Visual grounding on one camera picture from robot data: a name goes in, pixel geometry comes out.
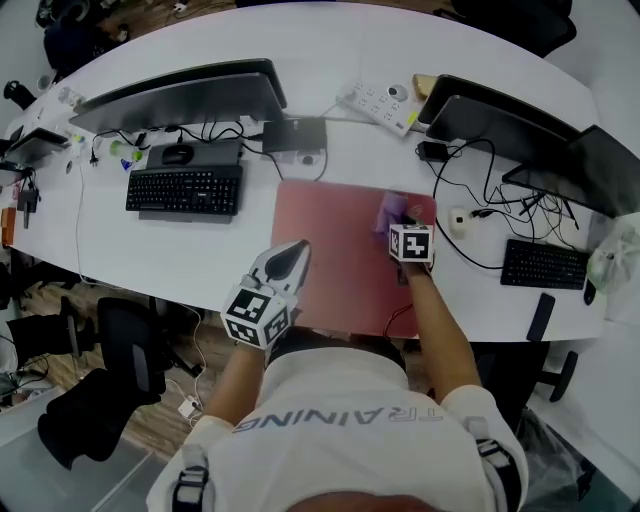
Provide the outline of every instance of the keyboard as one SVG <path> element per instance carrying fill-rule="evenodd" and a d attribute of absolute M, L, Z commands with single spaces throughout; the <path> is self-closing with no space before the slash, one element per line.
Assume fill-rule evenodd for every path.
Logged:
<path fill-rule="evenodd" d="M 508 240 L 500 283 L 507 286 L 582 290 L 588 260 L 589 254 L 586 252 Z"/>
<path fill-rule="evenodd" d="M 132 171 L 126 209 L 236 215 L 241 182 L 239 165 Z"/>

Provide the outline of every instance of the floor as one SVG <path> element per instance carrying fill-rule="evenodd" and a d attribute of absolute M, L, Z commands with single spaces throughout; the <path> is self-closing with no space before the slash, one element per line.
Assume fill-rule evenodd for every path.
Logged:
<path fill-rule="evenodd" d="M 450 0 L 340 0 L 362 4 L 388 5 L 400 9 L 432 13 L 436 9 L 453 10 Z M 117 34 L 120 24 L 129 26 L 132 39 L 154 30 L 180 23 L 182 20 L 197 18 L 206 14 L 235 9 L 234 0 L 190 0 L 184 13 L 174 13 L 176 0 L 128 0 L 123 2 L 112 15 L 100 23 L 106 31 Z"/>
<path fill-rule="evenodd" d="M 81 322 L 84 322 L 87 317 L 96 320 L 97 302 L 101 297 L 120 297 L 148 304 L 146 296 L 134 292 L 90 287 L 83 283 L 75 285 L 70 291 L 55 284 L 42 289 L 34 287 L 29 290 L 29 295 L 30 298 L 23 300 L 26 311 L 22 314 L 58 314 L 60 297 L 66 295 L 77 309 Z M 186 310 L 185 314 L 188 315 L 185 321 L 180 322 L 180 326 L 176 328 L 182 334 L 175 340 L 174 349 L 190 365 L 201 364 L 201 358 L 193 344 L 193 330 L 197 319 Z M 206 312 L 202 325 L 198 328 L 196 339 L 207 361 L 207 369 L 198 379 L 200 396 L 203 401 L 206 401 L 224 369 L 234 342 L 226 336 L 219 314 L 212 311 Z M 402 342 L 396 343 L 398 347 L 402 346 Z M 405 354 L 405 359 L 411 389 L 426 393 L 428 385 L 422 369 L 421 356 Z M 48 378 L 63 389 L 75 386 L 92 369 L 104 367 L 99 346 L 93 352 L 85 354 L 80 361 L 75 361 L 68 355 L 49 356 L 48 364 Z M 44 362 L 34 366 L 41 371 L 46 369 Z M 178 450 L 191 430 L 189 423 L 178 413 L 178 407 L 183 401 L 182 393 L 186 395 L 194 393 L 194 380 L 185 372 L 175 368 L 168 371 L 165 376 L 175 380 L 181 389 L 178 389 L 174 383 L 167 382 L 167 391 L 162 395 L 160 403 L 138 408 L 127 424 L 124 436 L 127 440 L 166 458 Z"/>

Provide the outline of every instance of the red mat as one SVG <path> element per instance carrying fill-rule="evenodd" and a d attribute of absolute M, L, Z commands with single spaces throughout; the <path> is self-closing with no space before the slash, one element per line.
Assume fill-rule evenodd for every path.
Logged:
<path fill-rule="evenodd" d="M 384 193 L 352 185 L 280 183 L 272 245 L 301 238 L 311 242 L 311 266 L 300 291 L 302 314 L 296 325 L 379 336 L 393 312 L 411 304 L 409 288 L 397 283 L 388 242 L 372 231 Z M 412 216 L 433 225 L 433 198 L 405 195 Z M 413 310 L 389 329 L 395 337 L 416 333 Z"/>

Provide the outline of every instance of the charger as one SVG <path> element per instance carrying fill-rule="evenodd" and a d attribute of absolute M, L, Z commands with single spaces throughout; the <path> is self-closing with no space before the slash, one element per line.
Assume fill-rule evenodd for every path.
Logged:
<path fill-rule="evenodd" d="M 449 160 L 447 145 L 441 142 L 422 141 L 416 148 L 420 160 L 425 162 L 446 162 Z"/>

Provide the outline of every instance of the desk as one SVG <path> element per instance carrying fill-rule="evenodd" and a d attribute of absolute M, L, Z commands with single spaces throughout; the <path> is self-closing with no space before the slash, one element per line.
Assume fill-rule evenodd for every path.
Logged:
<path fill-rule="evenodd" d="M 238 34 L 250 36 L 245 39 Z M 447 54 L 440 55 L 440 48 L 446 48 Z M 398 78 L 402 75 L 407 85 L 415 72 L 455 73 L 529 101 L 577 128 L 597 122 L 588 89 L 520 48 L 428 15 L 358 4 L 288 4 L 206 16 L 132 41 L 58 87 L 69 85 L 90 98 L 187 66 L 259 56 L 274 61 L 291 114 L 320 114 L 333 104 L 336 90 L 360 69 L 365 80 L 402 83 Z M 65 126 L 71 112 L 57 101 L 57 93 L 54 88 L 32 105 L 25 114 L 27 126 Z M 334 112 L 336 118 L 351 116 L 340 108 Z M 414 154 L 421 134 L 412 132 L 399 140 L 378 126 L 344 120 L 329 121 L 327 129 L 330 163 L 325 181 L 431 193 L 435 178 Z M 89 151 L 76 148 L 74 155 L 55 155 L 38 172 L 42 202 L 26 231 L 18 214 L 14 247 L 78 271 L 75 226 L 81 168 L 85 191 L 78 241 L 83 274 L 167 300 L 220 310 L 230 287 L 269 246 L 279 183 L 273 164 L 258 155 L 244 157 L 243 204 L 230 226 L 173 224 L 140 221 L 137 214 L 126 212 L 128 175 L 106 156 L 104 148 L 99 166 L 90 167 Z M 64 169 L 70 159 L 75 164 L 67 175 Z M 487 154 L 468 149 L 447 166 L 447 176 L 481 193 L 488 164 Z M 513 163 L 498 158 L 492 183 L 497 184 L 502 172 L 512 167 Z M 285 177 L 311 177 L 299 166 L 283 165 L 282 170 Z M 525 195 L 515 188 L 510 193 L 510 197 Z M 443 226 L 450 206 L 471 208 L 473 204 L 466 191 L 446 184 L 439 187 L 437 199 Z M 10 191 L 5 190 L 0 203 L 9 202 Z M 584 246 L 590 212 L 574 207 L 574 213 L 582 230 L 564 222 L 562 232 L 570 243 Z M 541 215 L 535 221 L 542 234 L 546 221 Z M 510 234 L 504 220 L 492 216 L 478 221 L 460 247 L 485 264 L 500 264 Z M 499 271 L 471 267 L 442 237 L 436 240 L 435 279 L 469 339 L 524 340 L 540 290 L 502 287 Z M 545 339 L 600 334 L 606 306 L 602 297 L 587 307 L 580 293 L 560 290 L 553 295 L 556 308 Z"/>

